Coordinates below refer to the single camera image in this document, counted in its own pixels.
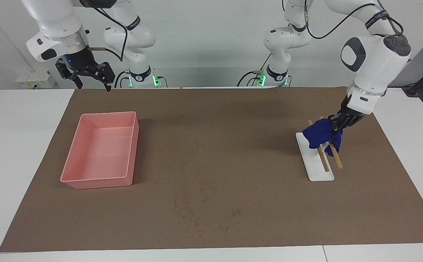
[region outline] blue towel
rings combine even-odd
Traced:
[[[338,132],[337,134],[333,134],[331,121],[328,118],[323,118],[316,121],[312,126],[309,126],[303,130],[302,133],[310,143],[309,148],[311,149],[316,149],[321,144],[324,144],[330,140],[332,140],[332,143],[338,152],[341,148],[343,131]],[[329,156],[333,156],[330,146],[328,146],[324,151]]]

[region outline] brown paper mat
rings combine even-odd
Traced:
[[[423,242],[423,201],[373,115],[344,133],[336,180],[308,180],[295,133],[345,91],[76,90],[0,252]],[[80,115],[115,111],[139,117],[134,185],[61,183]]]

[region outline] wooden stick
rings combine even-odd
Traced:
[[[343,168],[344,166],[342,165],[341,158],[339,157],[338,151],[336,150],[336,147],[334,146],[332,141],[329,141],[329,146],[331,148],[331,151],[334,156],[334,160],[336,161],[336,164],[338,166],[338,169]]]
[[[312,126],[313,122],[311,120],[308,120],[308,124]],[[329,172],[328,163],[326,162],[326,158],[324,158],[324,154],[323,154],[323,150],[321,150],[321,146],[318,146],[318,148],[316,149],[318,150],[318,155],[320,156],[321,163],[323,163],[324,171]]]

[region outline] pink plastic tray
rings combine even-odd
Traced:
[[[61,182],[76,189],[130,186],[138,136],[135,112],[83,114]]]

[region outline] white stand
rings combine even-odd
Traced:
[[[303,163],[307,170],[308,179],[313,182],[317,181],[333,181],[334,174],[332,173],[331,166],[329,165],[326,154],[324,153],[323,147],[323,157],[326,159],[328,164],[329,172],[324,171],[323,163],[318,154],[317,149],[309,148],[308,140],[303,136],[303,133],[296,133],[297,142],[299,144],[300,153],[302,154]]]

